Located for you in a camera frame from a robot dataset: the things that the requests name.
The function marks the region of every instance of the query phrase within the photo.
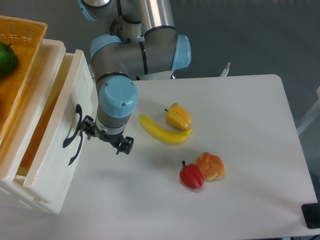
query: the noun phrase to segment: white storage cabinet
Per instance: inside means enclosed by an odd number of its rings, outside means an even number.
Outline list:
[[[82,109],[91,115],[93,80],[84,53],[66,53],[61,41],[44,39],[14,121],[0,146],[0,204],[59,213],[74,175],[78,158],[69,165],[85,142],[78,132],[70,145]],[[31,146],[35,155],[30,166],[22,166],[33,134],[44,114],[52,114],[44,127],[39,145]]]

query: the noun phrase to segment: yellow banana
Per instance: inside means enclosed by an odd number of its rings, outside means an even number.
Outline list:
[[[185,141],[188,135],[191,133],[192,128],[189,127],[185,131],[180,132],[171,132],[163,129],[159,125],[157,125],[154,121],[152,121],[148,116],[140,114],[139,122],[141,126],[154,138],[168,143],[168,144],[179,144]]]

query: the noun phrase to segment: white plastic drawer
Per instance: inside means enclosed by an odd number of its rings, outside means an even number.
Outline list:
[[[0,185],[11,183],[47,102],[61,67],[66,47],[61,41],[44,39],[34,61],[19,109],[0,144]]]
[[[72,58],[72,63],[23,184],[45,203],[64,198],[77,165],[78,158],[71,165],[69,162],[79,147],[79,133],[63,148],[64,139],[73,135],[77,128],[80,116],[75,112],[76,105],[81,106],[82,116],[91,115],[93,109],[90,102],[93,81],[84,53],[76,50],[74,55],[66,53],[65,57]]]

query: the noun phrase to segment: black handle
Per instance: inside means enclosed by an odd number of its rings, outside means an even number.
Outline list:
[[[68,146],[72,143],[72,141],[76,138],[77,133],[78,133],[80,127],[81,127],[82,108],[81,108],[81,106],[80,106],[79,103],[75,106],[75,113],[80,115],[78,124],[76,125],[76,129],[75,129],[75,131],[74,131],[74,134],[73,134],[71,137],[66,138],[66,139],[63,141],[63,143],[62,143],[62,147],[63,147],[63,148],[68,147]]]
[[[70,158],[68,166],[70,166],[76,160],[76,158],[78,157],[78,155],[80,153],[81,146],[82,146],[82,140],[84,138],[83,135],[82,135],[82,131],[80,131],[79,135],[80,135],[80,144],[78,146],[78,150],[76,151],[76,154],[72,158]]]

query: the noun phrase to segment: gray wall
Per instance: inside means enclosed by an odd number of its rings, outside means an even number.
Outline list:
[[[176,29],[189,37],[192,62],[179,78],[276,74],[297,122],[320,86],[320,1],[171,0]],[[46,38],[89,59],[91,41],[111,19],[87,21],[77,0],[0,0],[0,15],[48,24]],[[300,136],[312,174],[320,175],[320,117]]]

